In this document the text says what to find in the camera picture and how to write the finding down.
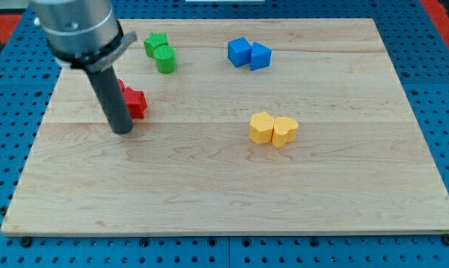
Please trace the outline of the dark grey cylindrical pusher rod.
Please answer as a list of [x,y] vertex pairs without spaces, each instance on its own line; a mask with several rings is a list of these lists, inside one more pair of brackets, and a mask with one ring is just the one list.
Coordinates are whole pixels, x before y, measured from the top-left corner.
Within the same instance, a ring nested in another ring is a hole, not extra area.
[[111,130],[116,134],[129,133],[134,123],[127,108],[113,67],[103,71],[86,72]]

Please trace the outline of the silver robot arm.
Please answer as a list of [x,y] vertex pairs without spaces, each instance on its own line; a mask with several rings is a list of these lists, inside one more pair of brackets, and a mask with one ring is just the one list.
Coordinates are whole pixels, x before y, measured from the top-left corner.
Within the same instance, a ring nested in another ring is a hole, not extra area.
[[57,62],[84,71],[112,131],[129,133],[134,123],[113,63],[137,41],[136,33],[123,32],[109,0],[31,0],[30,5]]

